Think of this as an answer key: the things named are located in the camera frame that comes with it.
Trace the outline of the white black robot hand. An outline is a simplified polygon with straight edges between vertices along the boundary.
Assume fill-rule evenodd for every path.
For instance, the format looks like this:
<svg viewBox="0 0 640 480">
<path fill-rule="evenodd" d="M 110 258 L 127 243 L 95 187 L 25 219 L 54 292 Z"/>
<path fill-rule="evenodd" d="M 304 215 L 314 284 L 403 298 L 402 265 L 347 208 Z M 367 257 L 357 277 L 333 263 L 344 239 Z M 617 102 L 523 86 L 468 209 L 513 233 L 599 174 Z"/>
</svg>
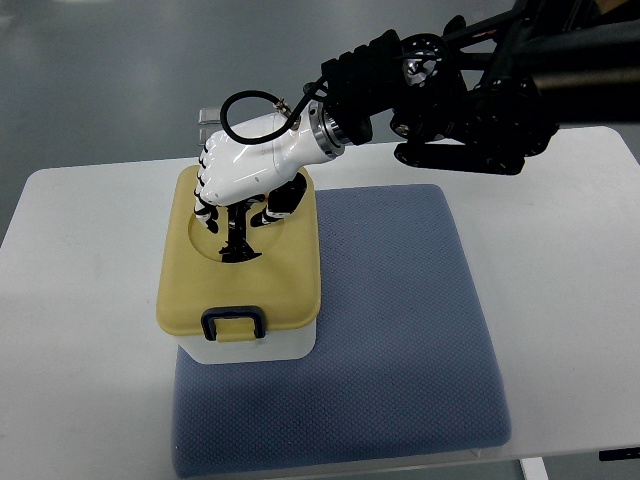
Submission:
<svg viewBox="0 0 640 480">
<path fill-rule="evenodd" d="M 322 164 L 344 152 L 349 141 L 317 104 L 301 117 L 298 128 L 274 140 L 244 145 L 218 131 L 199 157 L 194 214 L 212 233 L 219 226 L 218 209 L 263 195 L 267 206 L 251 225 L 263 226 L 291 215 L 304 196 L 306 183 L 297 178 L 307 165 Z"/>
</svg>

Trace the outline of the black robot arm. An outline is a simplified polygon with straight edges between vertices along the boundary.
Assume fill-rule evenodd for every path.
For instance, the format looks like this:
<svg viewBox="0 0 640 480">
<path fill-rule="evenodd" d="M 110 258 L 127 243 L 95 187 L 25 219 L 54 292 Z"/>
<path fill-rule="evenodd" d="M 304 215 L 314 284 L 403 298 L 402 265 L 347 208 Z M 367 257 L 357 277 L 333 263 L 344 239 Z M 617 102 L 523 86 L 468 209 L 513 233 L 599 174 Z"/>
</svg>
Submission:
<svg viewBox="0 0 640 480">
<path fill-rule="evenodd" d="M 320 101 L 362 145 L 391 111 L 395 157 L 418 168 L 515 175 L 564 125 L 639 119 L 635 1 L 518 1 L 442 35 L 387 31 L 321 67 Z"/>
</svg>

